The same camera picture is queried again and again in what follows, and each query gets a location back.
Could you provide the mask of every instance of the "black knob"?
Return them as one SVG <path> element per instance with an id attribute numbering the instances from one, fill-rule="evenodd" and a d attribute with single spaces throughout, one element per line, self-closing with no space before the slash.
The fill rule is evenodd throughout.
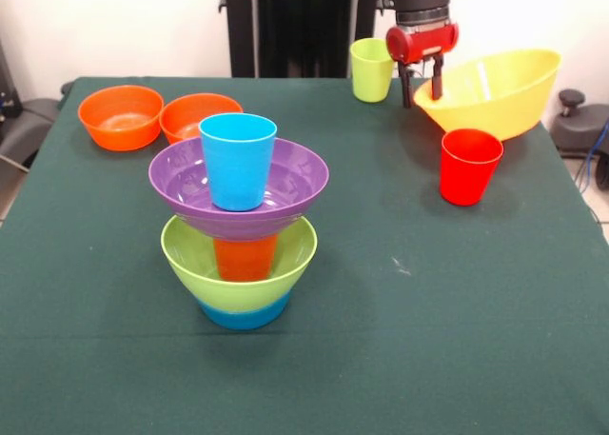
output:
<path id="1" fill-rule="evenodd" d="M 563 107 L 574 109 L 585 102 L 586 96 L 577 89 L 563 89 L 559 92 L 559 99 Z"/>

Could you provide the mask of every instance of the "purple bowl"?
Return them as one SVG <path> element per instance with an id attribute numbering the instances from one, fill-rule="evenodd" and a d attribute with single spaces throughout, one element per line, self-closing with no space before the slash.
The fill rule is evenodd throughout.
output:
<path id="1" fill-rule="evenodd" d="M 324 190 L 329 172 L 310 149 L 277 138 L 263 203 L 250 211 L 226 211 L 211 203 L 201 138 L 195 137 L 159 152 L 148 178 L 192 227 L 214 238 L 247 241 L 278 233 L 305 214 Z"/>

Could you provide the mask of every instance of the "white wall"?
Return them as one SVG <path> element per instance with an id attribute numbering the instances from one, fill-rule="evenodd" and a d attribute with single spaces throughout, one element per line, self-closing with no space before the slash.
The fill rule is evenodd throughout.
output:
<path id="1" fill-rule="evenodd" d="M 219 0 L 0 0 L 0 40 L 24 99 L 81 75 L 230 76 Z"/>
<path id="2" fill-rule="evenodd" d="M 79 75 L 229 76 L 226 11 L 218 14 L 217 4 L 0 0 L 0 40 L 26 99 L 56 97 Z M 452 0 L 451 13 L 461 39 L 448 67 L 502 49 L 548 47 L 563 55 L 557 89 L 609 102 L 609 0 Z M 393 18 L 378 17 L 377 36 Z"/>
<path id="3" fill-rule="evenodd" d="M 562 54 L 546 125 L 560 109 L 560 89 L 578 88 L 589 102 L 609 103 L 609 0 L 451 0 L 450 11 L 460 39 L 446 55 L 449 68 L 505 49 L 550 48 Z M 393 12 L 377 18 L 377 36 L 394 21 Z"/>

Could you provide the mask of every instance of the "green cup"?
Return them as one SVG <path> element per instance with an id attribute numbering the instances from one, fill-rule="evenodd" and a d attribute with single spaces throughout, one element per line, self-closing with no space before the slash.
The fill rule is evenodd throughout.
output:
<path id="1" fill-rule="evenodd" d="M 383 38 L 362 38 L 351 45 L 353 94 L 363 102 L 381 102 L 389 93 L 393 59 Z"/>

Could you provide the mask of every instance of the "plastic cup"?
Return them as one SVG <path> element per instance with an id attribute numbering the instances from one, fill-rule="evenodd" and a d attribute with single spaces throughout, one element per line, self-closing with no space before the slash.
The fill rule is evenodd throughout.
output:
<path id="1" fill-rule="evenodd" d="M 218 273 L 225 281 L 259 281 L 270 274 L 277 235 L 253 242 L 213 240 Z"/>
<path id="2" fill-rule="evenodd" d="M 165 106 L 159 121 L 171 145 L 199 136 L 199 123 L 213 114 L 241 112 L 241 105 L 230 97 L 202 92 L 178 97 Z"/>
<path id="3" fill-rule="evenodd" d="M 381 102 L 389 93 L 393 59 L 383 38 L 363 38 L 351 44 L 353 94 L 363 102 Z"/>
<path id="4" fill-rule="evenodd" d="M 477 204 L 503 156 L 503 145 L 490 133 L 457 129 L 442 138 L 440 194 L 451 204 Z"/>
<path id="5" fill-rule="evenodd" d="M 259 207 L 265 197 L 277 126 L 262 116 L 225 113 L 200 125 L 213 204 L 229 211 Z"/>

